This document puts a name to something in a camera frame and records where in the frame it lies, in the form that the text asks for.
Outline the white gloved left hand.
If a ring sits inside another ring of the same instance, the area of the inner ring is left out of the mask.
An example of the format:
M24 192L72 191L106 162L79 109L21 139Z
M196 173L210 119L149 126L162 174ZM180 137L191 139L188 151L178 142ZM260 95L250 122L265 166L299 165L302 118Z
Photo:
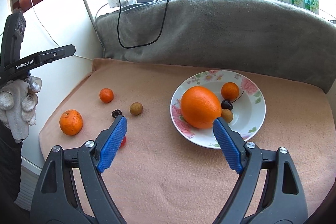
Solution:
M39 77L10 80L1 88L1 122L8 128L15 143L29 135L29 127L36 124L37 94L42 88Z

